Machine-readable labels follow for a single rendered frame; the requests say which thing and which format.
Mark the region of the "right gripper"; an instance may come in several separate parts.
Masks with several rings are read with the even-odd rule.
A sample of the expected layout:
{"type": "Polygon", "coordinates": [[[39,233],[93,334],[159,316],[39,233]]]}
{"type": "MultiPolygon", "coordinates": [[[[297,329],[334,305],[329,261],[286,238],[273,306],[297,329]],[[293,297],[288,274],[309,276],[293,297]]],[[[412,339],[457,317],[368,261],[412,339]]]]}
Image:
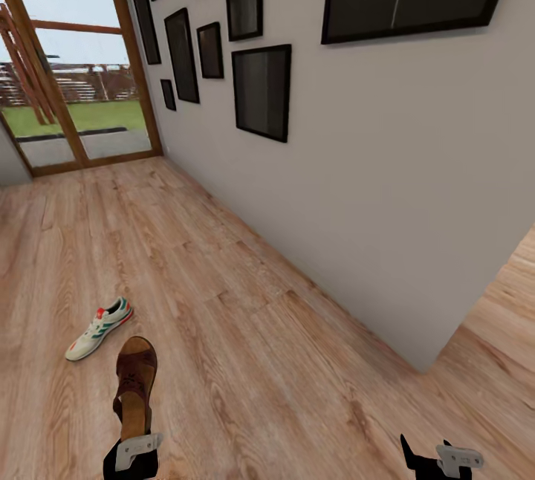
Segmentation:
{"type": "Polygon", "coordinates": [[[460,478],[447,477],[438,466],[434,458],[425,458],[422,455],[414,455],[406,439],[401,435],[401,443],[408,469],[415,470],[417,480],[473,480],[472,471],[469,467],[460,466],[460,478]]]}

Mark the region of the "gym shoe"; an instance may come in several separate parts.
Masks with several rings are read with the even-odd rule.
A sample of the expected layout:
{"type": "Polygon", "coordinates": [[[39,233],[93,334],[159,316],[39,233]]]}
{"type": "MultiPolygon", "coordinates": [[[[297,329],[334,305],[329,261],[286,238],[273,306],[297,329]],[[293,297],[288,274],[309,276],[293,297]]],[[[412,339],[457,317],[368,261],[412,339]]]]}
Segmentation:
{"type": "Polygon", "coordinates": [[[67,350],[65,358],[68,361],[82,360],[92,354],[105,338],[108,332],[128,320],[134,309],[122,296],[107,308],[100,308],[88,330],[80,336],[67,350]]]}

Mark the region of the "sandal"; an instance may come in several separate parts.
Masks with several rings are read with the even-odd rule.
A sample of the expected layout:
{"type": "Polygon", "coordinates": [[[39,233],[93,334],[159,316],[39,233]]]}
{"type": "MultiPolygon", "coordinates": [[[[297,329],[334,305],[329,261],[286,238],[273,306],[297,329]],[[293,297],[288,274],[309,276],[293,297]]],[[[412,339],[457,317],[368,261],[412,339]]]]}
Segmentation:
{"type": "Polygon", "coordinates": [[[134,336],[123,345],[116,365],[119,388],[113,400],[113,413],[122,422],[121,442],[149,433],[152,423],[149,398],[157,369],[157,356],[148,340],[134,336]]]}

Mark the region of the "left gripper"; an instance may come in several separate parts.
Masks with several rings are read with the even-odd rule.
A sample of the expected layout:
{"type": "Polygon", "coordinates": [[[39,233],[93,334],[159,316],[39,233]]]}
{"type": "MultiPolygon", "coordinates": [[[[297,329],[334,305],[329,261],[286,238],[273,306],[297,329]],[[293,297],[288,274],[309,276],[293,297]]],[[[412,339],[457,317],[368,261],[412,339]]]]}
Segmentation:
{"type": "Polygon", "coordinates": [[[158,472],[158,453],[153,450],[150,453],[137,455],[128,470],[115,470],[117,446],[119,440],[103,460],[104,480],[145,480],[156,476],[158,472]]]}

